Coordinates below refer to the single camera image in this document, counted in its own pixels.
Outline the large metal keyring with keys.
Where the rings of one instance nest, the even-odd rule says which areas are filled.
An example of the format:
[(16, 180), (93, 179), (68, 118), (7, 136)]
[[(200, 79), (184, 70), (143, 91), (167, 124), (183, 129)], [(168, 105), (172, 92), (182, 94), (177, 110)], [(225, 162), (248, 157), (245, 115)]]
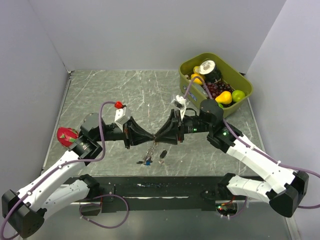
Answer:
[(143, 156), (142, 160), (139, 160), (139, 161), (143, 162), (143, 164), (141, 164), (141, 165), (146, 166), (146, 161), (151, 161), (151, 163), (153, 162), (152, 157), (153, 157), (154, 153), (156, 152), (158, 146), (159, 146), (158, 142), (154, 141), (152, 143), (152, 145), (147, 149), (146, 154)]

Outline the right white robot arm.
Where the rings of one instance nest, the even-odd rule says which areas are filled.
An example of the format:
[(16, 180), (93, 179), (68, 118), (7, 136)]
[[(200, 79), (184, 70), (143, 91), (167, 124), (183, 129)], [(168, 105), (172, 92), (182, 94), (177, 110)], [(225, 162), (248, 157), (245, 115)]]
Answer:
[(262, 179), (227, 173), (218, 185), (223, 199), (245, 196), (268, 203), (283, 217), (293, 216), (307, 193), (309, 175), (305, 171), (284, 167), (272, 160), (240, 130), (227, 123), (223, 109), (214, 99), (203, 100), (199, 113), (194, 116), (186, 115), (184, 97), (177, 95), (172, 104), (176, 109), (155, 134), (155, 142), (176, 145), (183, 142), (186, 134), (207, 133), (206, 138), (213, 147), (237, 159)]

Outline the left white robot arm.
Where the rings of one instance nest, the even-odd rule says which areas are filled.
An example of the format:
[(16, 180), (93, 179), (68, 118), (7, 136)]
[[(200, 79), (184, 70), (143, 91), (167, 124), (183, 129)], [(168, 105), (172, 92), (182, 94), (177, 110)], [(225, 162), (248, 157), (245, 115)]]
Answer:
[(68, 150), (33, 182), (17, 192), (8, 190), (1, 197), (4, 222), (17, 235), (28, 238), (45, 220), (78, 200), (95, 200), (100, 184), (90, 175), (80, 176), (74, 183), (61, 187), (73, 174), (90, 163), (98, 162), (106, 153), (105, 141), (124, 141), (125, 147), (153, 141), (154, 135), (140, 127), (132, 116), (116, 111), (115, 122), (105, 124), (101, 114), (88, 114), (78, 138)]

